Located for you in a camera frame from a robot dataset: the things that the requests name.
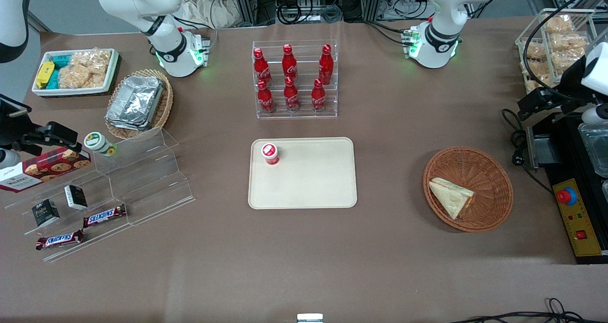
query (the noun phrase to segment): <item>emergency stop button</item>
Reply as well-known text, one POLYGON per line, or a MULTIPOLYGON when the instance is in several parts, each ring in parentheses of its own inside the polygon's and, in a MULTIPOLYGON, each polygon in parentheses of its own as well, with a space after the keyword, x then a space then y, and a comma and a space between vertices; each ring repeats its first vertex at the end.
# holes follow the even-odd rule
POLYGON ((565 187, 558 191, 556 198, 558 198, 558 202, 566 206, 573 206, 577 200, 576 193, 571 187, 565 187))

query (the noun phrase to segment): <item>coca-cola bottle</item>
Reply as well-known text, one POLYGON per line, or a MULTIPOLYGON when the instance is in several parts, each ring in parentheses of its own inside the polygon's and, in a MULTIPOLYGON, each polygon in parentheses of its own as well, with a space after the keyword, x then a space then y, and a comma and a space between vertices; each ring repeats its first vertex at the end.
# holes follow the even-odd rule
POLYGON ((254 62, 254 69, 256 70, 256 77, 258 81, 264 80, 266 81, 267 86, 271 85, 272 77, 270 76, 270 66, 264 58, 261 48, 254 49, 254 57, 256 58, 256 61, 254 62))
POLYGON ((294 86, 294 78, 291 76, 285 77, 285 105, 287 110, 295 113, 300 110, 300 100, 298 100, 298 89, 294 86))
POLYGON ((332 74, 334 73, 334 59, 332 57, 332 46, 325 44, 323 46, 323 55, 319 59, 319 78, 324 85, 330 84, 332 74))
POLYGON ((293 50, 291 49, 290 44, 285 44, 283 46, 283 74, 285 77, 290 76, 294 79, 294 84, 298 83, 298 65, 295 57, 293 55, 293 50))
POLYGON ((260 111, 264 113, 275 113, 276 107, 272 102, 272 93, 266 88, 266 81, 258 81, 258 102, 260 103, 260 111))
POLYGON ((325 111, 325 89, 323 89, 323 81, 321 81, 320 78, 317 78, 314 81, 312 97, 314 113, 323 113, 325 111))

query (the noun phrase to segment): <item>round wicker basket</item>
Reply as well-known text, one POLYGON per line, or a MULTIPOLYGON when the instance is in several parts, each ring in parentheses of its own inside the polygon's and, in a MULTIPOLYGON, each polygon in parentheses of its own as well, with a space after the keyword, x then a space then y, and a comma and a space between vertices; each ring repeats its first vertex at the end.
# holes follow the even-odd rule
POLYGON ((486 232, 502 224, 513 206, 513 188, 502 167, 485 152, 452 147, 428 161, 423 176, 424 196, 433 211, 450 226, 464 232, 486 232), (457 220, 443 209, 428 182, 435 177, 475 191, 473 200, 457 220))
MULTIPOLYGON (((152 121, 152 126, 150 126, 150 129, 156 128, 156 127, 163 127, 165 125, 165 123, 167 122, 167 119, 169 118, 169 113, 171 112, 171 106, 173 106, 173 89, 171 88, 171 84, 169 83, 169 80, 163 73, 161 73, 157 70, 149 70, 149 69, 135 71, 134 73, 130 74, 129 76, 154 76, 154 77, 161 79, 165 83, 165 87, 163 88, 162 94, 161 94, 161 100, 158 103, 158 107, 156 107, 156 112, 154 113, 154 120, 152 121)), ((112 105, 112 102, 116 98, 116 93, 122 86, 122 83, 124 82, 124 80, 126 80, 126 77, 122 81, 120 81, 120 84, 117 85, 116 88, 114 89, 114 92, 112 93, 112 97, 109 100, 108 108, 110 108, 110 106, 112 105)), ((121 139, 128 139, 130 137, 134 137, 135 135, 138 135, 141 133, 141 131, 137 131, 137 130, 126 130, 124 128, 114 127, 111 124, 109 124, 109 122, 107 120, 106 120, 106 126, 108 126, 108 130, 110 131, 110 133, 112 133, 113 136, 119 137, 121 139)))

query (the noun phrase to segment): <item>table surface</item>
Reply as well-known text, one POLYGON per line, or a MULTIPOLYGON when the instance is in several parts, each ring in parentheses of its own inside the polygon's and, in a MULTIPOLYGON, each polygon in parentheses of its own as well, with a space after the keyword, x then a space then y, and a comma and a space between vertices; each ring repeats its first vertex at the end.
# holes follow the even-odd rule
MULTIPOLYGON (((573 264, 553 198, 510 163, 500 109, 515 109, 525 95, 513 42, 530 20, 470 20, 458 54, 439 70, 404 59, 363 24, 222 30, 209 67, 170 78, 175 102, 165 128, 180 142, 178 163, 196 200, 50 264, 22 235, 20 214, 3 212, 0 316, 279 323, 321 312, 327 322, 440 323, 545 311, 545 297, 557 297, 567 310, 608 321, 599 305, 608 299, 608 266, 573 264), (252 41, 329 37, 340 44, 337 119, 256 119, 252 41), (248 206, 254 140, 331 136, 354 142, 356 206, 248 206), (484 150, 511 178, 513 211, 491 232, 450 228, 424 198, 426 163, 456 145, 484 150)), ((141 34, 41 39, 43 51, 117 49, 119 79, 159 68, 141 34)), ((106 131, 107 96, 28 94, 27 102, 34 122, 106 131)))

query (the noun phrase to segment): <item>sandwich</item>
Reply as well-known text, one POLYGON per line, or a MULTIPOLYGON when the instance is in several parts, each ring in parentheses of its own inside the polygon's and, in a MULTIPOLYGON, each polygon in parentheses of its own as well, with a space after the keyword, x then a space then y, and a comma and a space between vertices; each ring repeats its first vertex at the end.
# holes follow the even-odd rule
POLYGON ((473 199, 473 191, 444 180, 443 178, 433 178, 428 182, 428 186, 452 219, 459 219, 462 217, 473 199))

